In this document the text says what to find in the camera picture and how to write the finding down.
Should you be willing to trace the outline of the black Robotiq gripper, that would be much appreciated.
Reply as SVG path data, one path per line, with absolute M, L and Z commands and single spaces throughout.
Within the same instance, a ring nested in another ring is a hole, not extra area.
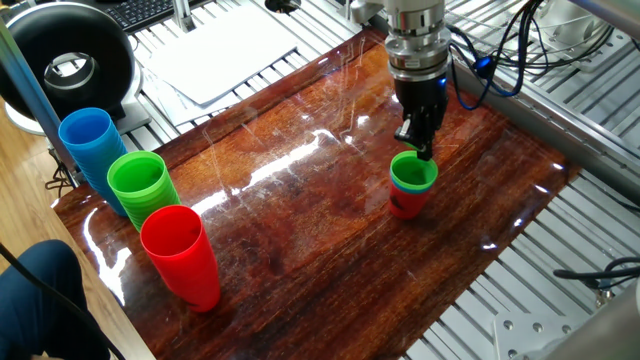
M 403 124 L 394 139 L 416 150 L 419 159 L 433 157 L 435 132 L 440 129 L 448 105 L 447 77 L 441 75 L 420 82 L 395 80 L 397 99 L 403 107 Z

